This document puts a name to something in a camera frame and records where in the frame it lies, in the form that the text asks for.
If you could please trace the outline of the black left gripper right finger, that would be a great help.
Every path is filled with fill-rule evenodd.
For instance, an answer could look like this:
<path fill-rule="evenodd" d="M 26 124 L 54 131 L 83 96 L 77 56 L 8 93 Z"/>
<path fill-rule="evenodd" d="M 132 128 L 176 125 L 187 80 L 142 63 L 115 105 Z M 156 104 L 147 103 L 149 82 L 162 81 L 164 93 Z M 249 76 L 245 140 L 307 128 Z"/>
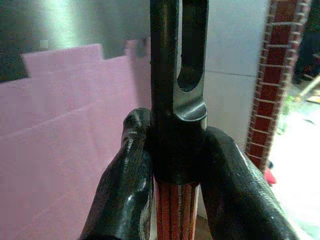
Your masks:
<path fill-rule="evenodd" d="M 214 240 L 300 240 L 262 172 L 222 130 L 205 132 L 200 182 Z"/>

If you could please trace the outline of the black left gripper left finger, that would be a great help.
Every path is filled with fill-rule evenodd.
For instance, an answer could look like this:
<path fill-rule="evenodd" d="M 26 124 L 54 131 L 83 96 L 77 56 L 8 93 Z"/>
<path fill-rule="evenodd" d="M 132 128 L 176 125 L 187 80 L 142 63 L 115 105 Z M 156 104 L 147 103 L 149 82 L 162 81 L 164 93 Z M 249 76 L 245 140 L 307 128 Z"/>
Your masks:
<path fill-rule="evenodd" d="M 79 240 L 149 240 L 153 166 L 146 140 L 147 108 L 123 121 L 120 149 L 103 172 Z"/>

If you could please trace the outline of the yellow dustpan with red handle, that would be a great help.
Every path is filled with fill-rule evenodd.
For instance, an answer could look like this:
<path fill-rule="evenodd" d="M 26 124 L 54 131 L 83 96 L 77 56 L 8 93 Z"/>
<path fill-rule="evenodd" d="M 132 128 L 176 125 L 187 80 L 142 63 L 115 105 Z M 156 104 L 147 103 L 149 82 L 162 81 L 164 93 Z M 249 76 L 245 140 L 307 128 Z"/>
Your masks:
<path fill-rule="evenodd" d="M 194 240 L 208 110 L 209 0 L 150 0 L 157 240 Z"/>

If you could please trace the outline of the bright pink cushion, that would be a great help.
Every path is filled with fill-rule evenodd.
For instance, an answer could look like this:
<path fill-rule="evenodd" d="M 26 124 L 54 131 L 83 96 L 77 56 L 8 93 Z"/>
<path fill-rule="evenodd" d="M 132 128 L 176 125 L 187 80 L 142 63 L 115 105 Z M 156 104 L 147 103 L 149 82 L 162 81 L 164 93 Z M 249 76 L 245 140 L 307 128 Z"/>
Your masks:
<path fill-rule="evenodd" d="M 265 171 L 264 171 L 264 178 L 265 180 L 267 181 L 267 183 L 272 186 L 274 184 L 277 183 L 276 181 L 276 178 L 274 177 L 274 175 L 272 174 L 270 168 L 267 168 Z"/>

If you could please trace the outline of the pink foam mat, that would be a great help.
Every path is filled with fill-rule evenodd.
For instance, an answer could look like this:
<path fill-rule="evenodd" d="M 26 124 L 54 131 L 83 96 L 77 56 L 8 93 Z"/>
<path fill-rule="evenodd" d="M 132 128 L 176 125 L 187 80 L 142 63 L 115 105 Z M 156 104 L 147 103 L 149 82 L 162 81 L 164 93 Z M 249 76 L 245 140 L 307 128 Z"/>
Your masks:
<path fill-rule="evenodd" d="M 22 59 L 29 76 L 0 84 L 0 240 L 75 240 L 124 119 L 151 106 L 150 41 Z"/>

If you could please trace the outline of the green bag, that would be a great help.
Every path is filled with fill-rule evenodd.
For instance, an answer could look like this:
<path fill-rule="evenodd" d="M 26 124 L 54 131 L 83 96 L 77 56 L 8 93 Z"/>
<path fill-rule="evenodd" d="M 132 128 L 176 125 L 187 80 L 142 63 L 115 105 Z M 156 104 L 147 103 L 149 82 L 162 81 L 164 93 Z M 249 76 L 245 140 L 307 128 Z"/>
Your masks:
<path fill-rule="evenodd" d="M 284 101 L 284 112 L 287 114 L 291 111 L 292 104 L 295 100 L 294 96 L 288 95 Z"/>

